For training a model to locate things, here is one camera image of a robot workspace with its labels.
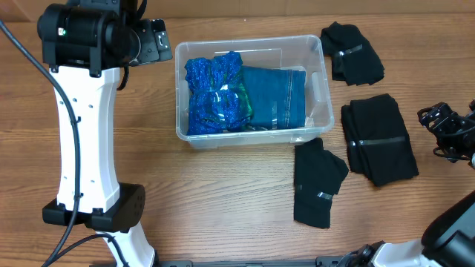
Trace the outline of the large black cloth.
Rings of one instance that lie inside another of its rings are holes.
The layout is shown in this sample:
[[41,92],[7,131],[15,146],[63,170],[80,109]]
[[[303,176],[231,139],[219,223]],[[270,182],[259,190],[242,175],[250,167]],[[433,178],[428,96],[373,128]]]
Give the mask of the large black cloth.
[[382,94],[341,107],[350,170],[376,187],[412,179],[419,169],[396,100]]

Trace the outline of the blue green sparkly cloth bundle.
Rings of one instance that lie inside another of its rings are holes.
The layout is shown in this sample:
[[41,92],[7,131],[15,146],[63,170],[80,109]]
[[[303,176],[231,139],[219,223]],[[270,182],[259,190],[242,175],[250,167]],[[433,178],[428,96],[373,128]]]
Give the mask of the blue green sparkly cloth bundle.
[[242,64],[234,51],[187,61],[189,136],[243,131],[250,123],[253,110],[243,84]]

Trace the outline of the blue denim jeans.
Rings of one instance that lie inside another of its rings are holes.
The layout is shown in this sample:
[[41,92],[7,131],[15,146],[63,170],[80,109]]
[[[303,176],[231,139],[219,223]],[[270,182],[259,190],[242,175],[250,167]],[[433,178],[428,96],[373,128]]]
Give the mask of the blue denim jeans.
[[306,73],[243,66],[243,83],[252,106],[249,127],[254,131],[305,126]]

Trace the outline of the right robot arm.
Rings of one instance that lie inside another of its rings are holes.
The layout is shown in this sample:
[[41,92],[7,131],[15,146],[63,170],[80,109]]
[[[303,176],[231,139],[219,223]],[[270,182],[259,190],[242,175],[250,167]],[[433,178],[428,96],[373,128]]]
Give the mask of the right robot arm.
[[[437,141],[433,153],[451,162],[474,164],[474,103],[460,116],[445,102],[423,108],[417,115]],[[420,240],[364,245],[340,259],[339,266],[473,266],[474,193],[437,217]]]

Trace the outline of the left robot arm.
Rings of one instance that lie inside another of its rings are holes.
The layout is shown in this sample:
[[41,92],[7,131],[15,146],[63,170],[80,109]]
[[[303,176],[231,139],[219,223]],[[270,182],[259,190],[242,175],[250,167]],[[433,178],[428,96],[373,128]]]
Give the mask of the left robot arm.
[[140,219],[142,185],[119,182],[114,103],[131,67],[172,58],[165,23],[145,19],[146,1],[69,1],[39,17],[42,58],[54,79],[61,177],[42,210],[47,224],[84,225],[104,239],[117,266],[157,266]]

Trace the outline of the clear plastic storage bin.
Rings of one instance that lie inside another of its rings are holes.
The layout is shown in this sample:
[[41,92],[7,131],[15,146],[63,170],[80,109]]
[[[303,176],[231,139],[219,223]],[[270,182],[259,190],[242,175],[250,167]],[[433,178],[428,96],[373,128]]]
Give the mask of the clear plastic storage bin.
[[[306,73],[306,117],[302,128],[195,136],[187,134],[190,90],[185,80],[186,62],[200,57],[211,59],[230,51],[238,52],[247,66]],[[330,131],[335,123],[321,40],[315,35],[181,42],[176,46],[174,60],[176,134],[193,148],[308,142]]]

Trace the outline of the small black cloth top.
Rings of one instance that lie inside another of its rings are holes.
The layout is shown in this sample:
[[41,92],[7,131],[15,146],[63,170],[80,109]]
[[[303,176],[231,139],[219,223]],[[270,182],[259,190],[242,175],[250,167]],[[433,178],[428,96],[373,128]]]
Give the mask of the small black cloth top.
[[384,66],[370,42],[353,24],[333,22],[321,31],[324,55],[332,61],[332,79],[351,85],[373,85],[384,78]]

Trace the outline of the black cloth near bin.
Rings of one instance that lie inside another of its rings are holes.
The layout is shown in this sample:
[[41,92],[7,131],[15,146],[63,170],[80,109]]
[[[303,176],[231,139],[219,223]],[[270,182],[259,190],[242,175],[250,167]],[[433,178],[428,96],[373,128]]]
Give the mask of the black cloth near bin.
[[294,220],[329,228],[333,197],[348,173],[345,161],[324,149],[322,139],[295,146]]

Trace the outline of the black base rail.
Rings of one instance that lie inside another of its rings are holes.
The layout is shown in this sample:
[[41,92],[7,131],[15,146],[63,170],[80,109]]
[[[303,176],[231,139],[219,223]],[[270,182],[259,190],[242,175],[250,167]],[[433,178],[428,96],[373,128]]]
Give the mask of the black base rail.
[[331,267],[337,266],[342,256],[321,256],[314,260],[250,260],[192,262],[191,260],[160,261],[159,267]]

